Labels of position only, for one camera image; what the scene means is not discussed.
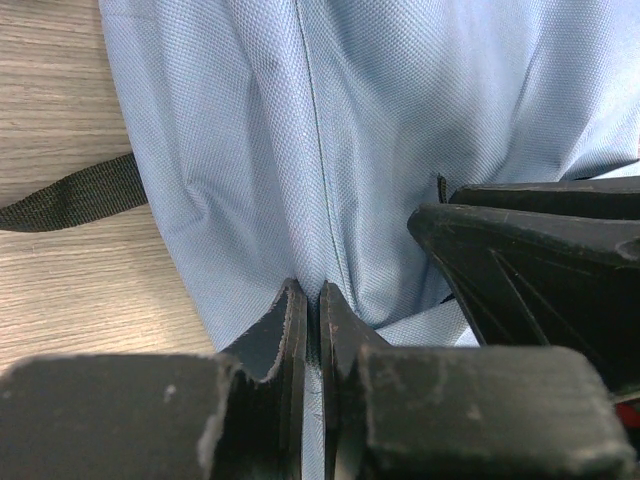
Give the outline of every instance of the red object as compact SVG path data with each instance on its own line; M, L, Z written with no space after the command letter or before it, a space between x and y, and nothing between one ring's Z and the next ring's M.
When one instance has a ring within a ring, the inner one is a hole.
M640 428L640 412L628 403L616 405L616 413L627 428Z

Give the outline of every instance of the black webbing strap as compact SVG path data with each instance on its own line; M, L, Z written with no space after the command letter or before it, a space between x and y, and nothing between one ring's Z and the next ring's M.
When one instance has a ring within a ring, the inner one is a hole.
M50 232L147 203L132 153L73 173L0 208L0 230Z

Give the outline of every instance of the black plastic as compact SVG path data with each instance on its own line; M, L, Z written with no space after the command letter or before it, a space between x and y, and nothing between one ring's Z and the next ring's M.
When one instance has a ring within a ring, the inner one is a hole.
M213 357L23 361L0 383L0 478L301 478L306 322L289 281Z
M321 296L325 478L629 478L635 450L584 356L391 347Z
M615 199L611 188L619 183L603 180L598 190L598 182L575 182L577 191L565 186L563 195L606 191ZM514 187L513 204L532 206L531 199L546 198L539 195L544 188ZM497 198L490 192L469 187L452 200L490 203ZM501 205L507 206L505 195ZM637 202L637 196L626 197L627 190L621 195L619 204ZM584 214L589 206L571 206L578 210ZM409 230L439 264L482 343L573 348L617 396L640 392L640 222L425 204L412 215Z
M449 203L608 220L640 220L639 177L467 185Z

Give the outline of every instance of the light blue fabric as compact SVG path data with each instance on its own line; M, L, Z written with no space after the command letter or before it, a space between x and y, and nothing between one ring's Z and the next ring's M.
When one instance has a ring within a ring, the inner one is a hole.
M406 229L437 201L437 175L453 191L637 174L615 171L638 155L637 0L101 8L154 216L217 348L287 277L310 298L338 284L396 344L472 342ZM309 412L313 479L322 436Z

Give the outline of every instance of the wood grain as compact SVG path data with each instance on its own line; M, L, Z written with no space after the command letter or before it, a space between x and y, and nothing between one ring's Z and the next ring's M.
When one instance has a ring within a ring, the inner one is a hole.
M0 205L129 152L97 3L0 0ZM0 232L0 371L52 352L213 352L148 207Z

